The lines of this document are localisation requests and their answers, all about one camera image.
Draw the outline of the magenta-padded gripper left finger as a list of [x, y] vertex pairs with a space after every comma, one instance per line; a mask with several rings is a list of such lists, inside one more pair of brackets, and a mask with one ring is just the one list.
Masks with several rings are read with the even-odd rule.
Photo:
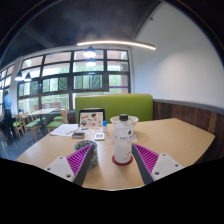
[[93, 155], [94, 146], [90, 144], [67, 157], [57, 157], [45, 170], [81, 186], [85, 180]]

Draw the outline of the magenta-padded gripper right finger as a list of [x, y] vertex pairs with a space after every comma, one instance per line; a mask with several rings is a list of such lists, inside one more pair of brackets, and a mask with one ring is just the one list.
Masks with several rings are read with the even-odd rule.
[[132, 144], [132, 155], [145, 185], [183, 169], [183, 166], [167, 153], [157, 154], [138, 144]]

